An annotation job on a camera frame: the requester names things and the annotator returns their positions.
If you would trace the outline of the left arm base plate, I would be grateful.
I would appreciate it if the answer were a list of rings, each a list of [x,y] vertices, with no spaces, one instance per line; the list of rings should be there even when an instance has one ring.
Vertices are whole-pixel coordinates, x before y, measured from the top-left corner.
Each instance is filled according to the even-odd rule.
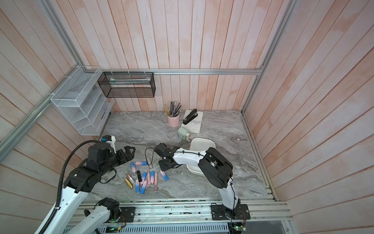
[[[104,223],[132,223],[134,221],[135,207],[119,206],[114,208],[107,208],[105,206],[99,206],[98,208],[104,208],[104,214],[108,214],[108,218]]]

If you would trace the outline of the blue pink lipstick top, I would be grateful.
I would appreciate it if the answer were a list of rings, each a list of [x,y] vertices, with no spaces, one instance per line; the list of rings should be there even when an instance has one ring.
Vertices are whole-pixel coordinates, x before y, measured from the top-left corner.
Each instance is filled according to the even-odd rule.
[[[137,162],[135,163],[135,165],[136,165],[136,166],[147,166],[148,164],[147,164],[146,161],[137,161]]]

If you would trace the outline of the green pencil sharpener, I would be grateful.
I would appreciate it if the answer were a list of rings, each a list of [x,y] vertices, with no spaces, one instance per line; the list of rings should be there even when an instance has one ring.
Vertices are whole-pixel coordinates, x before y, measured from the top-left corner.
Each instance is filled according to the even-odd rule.
[[[180,127],[178,129],[178,137],[183,141],[190,141],[191,135],[187,129]]]

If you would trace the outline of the gold glitter lipstick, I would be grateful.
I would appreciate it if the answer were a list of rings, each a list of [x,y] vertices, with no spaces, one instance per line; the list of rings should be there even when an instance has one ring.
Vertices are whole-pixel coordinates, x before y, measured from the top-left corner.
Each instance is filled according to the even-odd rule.
[[[132,183],[131,183],[127,178],[126,178],[124,181],[125,181],[126,185],[127,185],[130,189],[133,188]]]

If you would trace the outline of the pink lip gloss tube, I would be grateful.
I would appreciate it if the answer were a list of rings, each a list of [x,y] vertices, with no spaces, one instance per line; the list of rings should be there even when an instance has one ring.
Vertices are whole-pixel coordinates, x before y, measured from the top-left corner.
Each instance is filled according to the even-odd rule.
[[[150,169],[149,168],[147,169],[147,182],[148,182],[148,185],[151,184],[151,175],[150,175]]]

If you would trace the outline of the blue pink lipstick bottom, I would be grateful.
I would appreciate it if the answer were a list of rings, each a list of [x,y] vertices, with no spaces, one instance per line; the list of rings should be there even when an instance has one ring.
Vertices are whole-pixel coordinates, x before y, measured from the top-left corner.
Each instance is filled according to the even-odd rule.
[[[136,193],[140,192],[140,183],[138,179],[135,180],[135,192]]]

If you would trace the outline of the black stapler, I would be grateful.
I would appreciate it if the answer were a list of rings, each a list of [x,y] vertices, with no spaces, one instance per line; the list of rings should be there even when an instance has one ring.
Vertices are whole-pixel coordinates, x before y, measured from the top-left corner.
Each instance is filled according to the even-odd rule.
[[[184,119],[183,124],[187,125],[198,116],[197,109],[193,109]]]

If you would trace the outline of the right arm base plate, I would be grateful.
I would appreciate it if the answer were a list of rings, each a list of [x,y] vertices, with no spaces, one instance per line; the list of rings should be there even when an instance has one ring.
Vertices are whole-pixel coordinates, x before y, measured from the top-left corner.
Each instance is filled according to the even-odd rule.
[[[249,220],[251,219],[249,208],[246,204],[238,204],[234,210],[230,210],[224,205],[211,204],[211,217],[213,220]]]

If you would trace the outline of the pens in cup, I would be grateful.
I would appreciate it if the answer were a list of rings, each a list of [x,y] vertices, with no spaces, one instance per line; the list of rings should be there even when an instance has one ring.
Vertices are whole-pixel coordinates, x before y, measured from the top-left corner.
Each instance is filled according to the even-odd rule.
[[[168,117],[177,117],[181,111],[181,103],[177,103],[175,101],[171,101],[169,106],[166,104],[163,107],[163,111],[166,113]]]

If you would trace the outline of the brown clear lip gloss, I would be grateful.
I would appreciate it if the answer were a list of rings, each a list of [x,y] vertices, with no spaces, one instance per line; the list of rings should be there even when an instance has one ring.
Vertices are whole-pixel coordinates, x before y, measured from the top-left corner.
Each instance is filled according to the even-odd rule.
[[[134,179],[133,179],[133,177],[132,177],[131,174],[127,173],[127,174],[126,174],[126,177],[127,177],[127,179],[129,180],[129,182],[130,182],[131,184],[134,184],[134,183],[135,183],[135,181],[134,181]]]

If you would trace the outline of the white notebook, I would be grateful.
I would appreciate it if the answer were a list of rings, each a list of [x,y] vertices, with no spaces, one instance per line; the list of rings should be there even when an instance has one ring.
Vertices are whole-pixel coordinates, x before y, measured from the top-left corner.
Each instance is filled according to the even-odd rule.
[[[187,125],[182,123],[182,127],[192,133],[200,133],[202,119],[203,119],[203,112],[197,111],[197,117],[191,120]]]

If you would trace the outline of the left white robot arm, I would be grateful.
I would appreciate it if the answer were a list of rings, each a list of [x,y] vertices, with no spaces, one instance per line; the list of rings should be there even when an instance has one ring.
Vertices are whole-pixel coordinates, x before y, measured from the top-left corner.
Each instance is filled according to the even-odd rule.
[[[110,143],[97,140],[92,140],[91,143],[87,159],[72,170],[66,179],[59,179],[56,202],[36,230],[37,234],[63,233],[78,207],[94,186],[101,182],[102,176],[132,161],[136,151],[134,147],[129,146],[115,150]],[[104,198],[69,233],[91,234],[106,222],[119,224],[117,230],[121,230],[126,224],[133,222],[134,215],[134,207],[120,207],[118,201]]]

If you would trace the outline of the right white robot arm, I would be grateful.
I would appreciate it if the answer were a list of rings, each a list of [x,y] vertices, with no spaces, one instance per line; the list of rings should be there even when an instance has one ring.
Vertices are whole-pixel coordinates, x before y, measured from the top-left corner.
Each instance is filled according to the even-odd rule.
[[[197,166],[206,179],[219,189],[222,205],[233,211],[239,204],[233,186],[233,165],[215,148],[205,151],[190,151],[180,147],[170,149],[161,143],[154,149],[160,156],[159,166],[161,171],[175,169],[180,165]]]

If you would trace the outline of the pink pen cup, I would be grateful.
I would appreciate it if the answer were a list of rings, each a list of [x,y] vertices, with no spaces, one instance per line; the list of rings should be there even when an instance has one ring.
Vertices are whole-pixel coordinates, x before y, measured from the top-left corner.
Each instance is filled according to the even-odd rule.
[[[168,124],[172,128],[179,127],[180,126],[180,115],[176,117],[168,116]]]

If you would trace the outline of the black mesh wall basket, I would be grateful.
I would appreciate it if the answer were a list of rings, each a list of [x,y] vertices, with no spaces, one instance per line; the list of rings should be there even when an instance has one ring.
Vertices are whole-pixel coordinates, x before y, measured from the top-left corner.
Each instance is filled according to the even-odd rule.
[[[98,85],[108,98],[153,98],[156,91],[152,72],[103,72]]]

